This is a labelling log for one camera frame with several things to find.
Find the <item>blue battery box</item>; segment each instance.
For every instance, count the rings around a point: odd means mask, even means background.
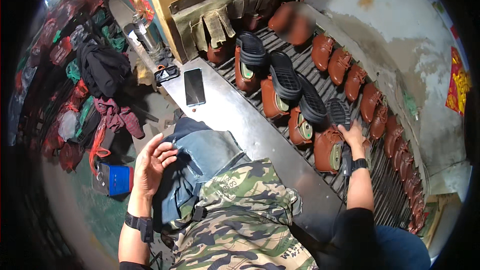
[[[131,192],[134,186],[133,167],[99,162],[96,171],[96,176],[92,173],[92,188],[106,196]]]

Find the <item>blue jeans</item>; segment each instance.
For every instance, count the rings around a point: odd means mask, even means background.
[[[178,149],[177,161],[169,165],[153,197],[153,229],[180,218],[180,207],[194,206],[204,183],[231,167],[251,160],[229,131],[215,131],[191,118],[177,121],[164,141]]]
[[[385,269],[426,270],[430,268],[428,249],[416,235],[399,228],[378,225],[377,241],[383,250]]]

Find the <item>stainless steel table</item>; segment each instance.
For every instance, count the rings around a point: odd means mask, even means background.
[[[252,160],[270,158],[282,182],[303,201],[295,223],[318,241],[328,241],[340,198],[291,144],[203,59],[179,65],[180,76],[162,85],[185,114],[214,130],[229,130]],[[183,72],[201,68],[206,103],[187,107]]]

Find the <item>black rubber shoe sole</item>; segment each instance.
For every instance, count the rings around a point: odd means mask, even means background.
[[[249,31],[237,36],[235,44],[240,47],[240,62],[249,66],[263,66],[267,63],[267,51],[262,40]]]
[[[280,98],[297,100],[302,94],[299,78],[293,70],[290,57],[283,51],[270,52],[270,74],[272,75],[273,89]]]
[[[321,124],[327,116],[327,108],[317,89],[302,74],[297,73],[302,89],[302,96],[298,103],[300,111],[305,119],[310,122]]]
[[[338,98],[330,98],[325,103],[330,122],[336,125],[343,125],[350,130],[350,111],[348,107]]]

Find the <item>black watch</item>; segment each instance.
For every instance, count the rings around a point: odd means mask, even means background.
[[[152,217],[135,217],[129,212],[125,214],[125,224],[140,231],[140,238],[143,243],[153,242],[153,219]]]
[[[365,168],[368,169],[368,164],[366,159],[357,159],[352,162],[352,171],[350,175],[357,169]]]

